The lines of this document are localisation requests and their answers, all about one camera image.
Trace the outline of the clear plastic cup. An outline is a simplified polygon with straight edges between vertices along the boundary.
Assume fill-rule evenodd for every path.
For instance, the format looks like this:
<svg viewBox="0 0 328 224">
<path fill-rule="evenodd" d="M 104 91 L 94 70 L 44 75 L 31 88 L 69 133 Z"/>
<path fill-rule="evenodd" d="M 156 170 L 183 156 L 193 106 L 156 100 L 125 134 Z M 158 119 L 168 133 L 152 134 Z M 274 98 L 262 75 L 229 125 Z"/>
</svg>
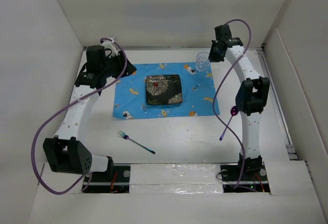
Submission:
<svg viewBox="0 0 328 224">
<path fill-rule="evenodd" d="M 204 72 L 210 66 L 209 53 L 199 52 L 196 56 L 195 68 L 198 72 Z"/>
</svg>

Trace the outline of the black floral square plate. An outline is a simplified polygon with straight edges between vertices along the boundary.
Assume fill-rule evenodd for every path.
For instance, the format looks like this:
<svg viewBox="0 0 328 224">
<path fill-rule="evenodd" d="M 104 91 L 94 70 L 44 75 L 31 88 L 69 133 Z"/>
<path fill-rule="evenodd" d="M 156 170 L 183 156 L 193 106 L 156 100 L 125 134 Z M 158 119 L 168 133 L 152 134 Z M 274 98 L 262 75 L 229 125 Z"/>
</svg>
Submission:
<svg viewBox="0 0 328 224">
<path fill-rule="evenodd" d="M 183 102 L 180 76 L 178 74 L 147 76 L 146 102 L 151 106 L 180 105 Z"/>
</svg>

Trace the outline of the blue space print cloth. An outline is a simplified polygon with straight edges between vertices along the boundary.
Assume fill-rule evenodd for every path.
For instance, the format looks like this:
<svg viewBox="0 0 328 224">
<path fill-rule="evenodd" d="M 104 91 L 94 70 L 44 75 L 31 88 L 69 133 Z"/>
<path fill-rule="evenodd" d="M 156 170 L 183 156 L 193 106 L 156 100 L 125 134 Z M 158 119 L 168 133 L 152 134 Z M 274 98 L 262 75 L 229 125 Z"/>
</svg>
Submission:
<svg viewBox="0 0 328 224">
<path fill-rule="evenodd" d="M 137 64 L 136 71 L 116 83 L 113 116 L 118 119 L 149 119 L 184 116 L 211 116 L 218 107 L 213 100 L 212 69 L 198 72 L 195 63 Z M 180 105 L 151 106 L 146 102 L 146 77 L 178 74 L 183 102 Z"/>
</svg>

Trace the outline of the purple metal spoon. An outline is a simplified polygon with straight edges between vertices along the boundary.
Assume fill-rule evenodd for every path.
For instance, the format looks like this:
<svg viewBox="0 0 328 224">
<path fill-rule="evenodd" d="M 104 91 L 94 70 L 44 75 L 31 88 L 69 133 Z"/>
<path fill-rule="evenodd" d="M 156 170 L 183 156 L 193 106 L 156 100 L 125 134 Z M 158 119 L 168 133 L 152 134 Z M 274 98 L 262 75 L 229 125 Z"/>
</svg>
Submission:
<svg viewBox="0 0 328 224">
<path fill-rule="evenodd" d="M 221 136 L 220 136 L 220 138 L 219 138 L 220 141 L 223 140 L 224 135 L 225 135 L 225 133 L 226 133 L 226 131 L 227 131 L 227 129 L 228 129 L 228 126 L 229 126 L 230 123 L 231 123 L 231 120 L 232 120 L 233 117 L 236 116 L 238 113 L 239 113 L 238 108 L 237 108 L 236 106 L 233 106 L 233 107 L 231 108 L 231 110 L 230 110 L 230 115 L 231 115 L 231 117 L 230 117 L 230 119 L 229 119 L 229 121 L 228 121 L 228 123 L 227 123 L 227 126 L 225 127 L 225 129 L 223 130 L 223 132 L 222 132 L 222 134 L 221 134 Z"/>
</svg>

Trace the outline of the iridescent metal fork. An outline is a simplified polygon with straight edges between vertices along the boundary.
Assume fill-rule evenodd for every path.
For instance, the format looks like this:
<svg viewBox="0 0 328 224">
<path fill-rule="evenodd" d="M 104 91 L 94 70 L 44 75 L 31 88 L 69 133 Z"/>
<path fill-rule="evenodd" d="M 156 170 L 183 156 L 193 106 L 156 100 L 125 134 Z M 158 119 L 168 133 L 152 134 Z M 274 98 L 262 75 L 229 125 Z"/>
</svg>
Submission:
<svg viewBox="0 0 328 224">
<path fill-rule="evenodd" d="M 147 150 L 148 152 L 150 152 L 150 153 L 152 153 L 152 154 L 154 154 L 154 155 L 156 154 L 155 151 L 153 151 L 152 149 L 150 149 L 150 148 L 148 148 L 148 147 L 146 147 L 146 146 L 143 146 L 142 144 L 140 144 L 140 143 L 136 142 L 135 140 L 131 139 L 131 138 L 130 138 L 126 133 L 124 133 L 123 131 L 118 131 L 117 134 L 118 134 L 121 138 L 123 138 L 123 139 L 125 139 L 125 140 L 129 140 L 129 141 L 131 141 L 132 143 L 135 143 L 136 145 L 138 145 L 138 146 L 142 147 L 143 149 Z"/>
</svg>

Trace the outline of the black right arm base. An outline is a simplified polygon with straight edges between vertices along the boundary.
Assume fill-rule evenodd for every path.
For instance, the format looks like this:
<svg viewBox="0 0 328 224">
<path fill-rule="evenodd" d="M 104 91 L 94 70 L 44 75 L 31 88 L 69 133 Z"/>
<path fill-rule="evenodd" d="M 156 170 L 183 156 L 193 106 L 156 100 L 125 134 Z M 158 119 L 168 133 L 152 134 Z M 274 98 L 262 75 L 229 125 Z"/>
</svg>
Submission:
<svg viewBox="0 0 328 224">
<path fill-rule="evenodd" d="M 262 157 L 247 158 L 242 174 L 242 157 L 238 164 L 223 164 L 216 178 L 222 182 L 224 193 L 270 193 L 269 180 Z"/>
</svg>

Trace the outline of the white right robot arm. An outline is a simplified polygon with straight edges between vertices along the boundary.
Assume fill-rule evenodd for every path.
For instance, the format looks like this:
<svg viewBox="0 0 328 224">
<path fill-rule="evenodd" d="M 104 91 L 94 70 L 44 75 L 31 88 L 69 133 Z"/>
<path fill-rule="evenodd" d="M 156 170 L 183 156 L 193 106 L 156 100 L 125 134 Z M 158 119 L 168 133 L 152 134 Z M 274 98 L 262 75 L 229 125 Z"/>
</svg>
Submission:
<svg viewBox="0 0 328 224">
<path fill-rule="evenodd" d="M 235 70 L 240 88 L 235 98 L 235 105 L 242 119 L 242 144 L 240 164 L 237 174 L 248 180 L 262 166 L 259 149 L 260 117 L 267 104 L 270 80 L 262 77 L 246 56 L 246 49 L 240 38 L 233 37 L 229 25 L 215 28 L 216 39 L 212 41 L 209 61 L 212 63 L 228 60 Z"/>
</svg>

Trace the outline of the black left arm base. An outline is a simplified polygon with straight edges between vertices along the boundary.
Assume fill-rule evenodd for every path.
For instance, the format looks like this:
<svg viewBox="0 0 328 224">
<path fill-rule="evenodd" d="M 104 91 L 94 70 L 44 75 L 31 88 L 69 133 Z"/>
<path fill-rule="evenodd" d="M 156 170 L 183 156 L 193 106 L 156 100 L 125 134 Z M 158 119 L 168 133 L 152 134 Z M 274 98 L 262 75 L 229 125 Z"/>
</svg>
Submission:
<svg viewBox="0 0 328 224">
<path fill-rule="evenodd" d="M 83 193 L 110 193 L 124 194 L 130 192 L 130 164 L 114 164 L 111 175 L 104 172 L 95 172 L 85 177 L 81 191 Z"/>
</svg>

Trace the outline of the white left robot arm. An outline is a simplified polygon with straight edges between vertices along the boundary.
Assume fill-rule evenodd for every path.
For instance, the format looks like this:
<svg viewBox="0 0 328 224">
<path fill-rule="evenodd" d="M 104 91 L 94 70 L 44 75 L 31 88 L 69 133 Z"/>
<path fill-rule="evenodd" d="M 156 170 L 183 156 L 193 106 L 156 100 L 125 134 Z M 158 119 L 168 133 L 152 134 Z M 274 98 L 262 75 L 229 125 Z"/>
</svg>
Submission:
<svg viewBox="0 0 328 224">
<path fill-rule="evenodd" d="M 96 173 L 103 181 L 114 176 L 113 159 L 93 155 L 82 143 L 87 121 L 107 79 L 129 76 L 136 68 L 127 60 L 114 38 L 102 38 L 100 45 L 86 49 L 86 63 L 74 83 L 71 107 L 53 138 L 46 138 L 43 149 L 53 172 L 87 175 Z"/>
</svg>

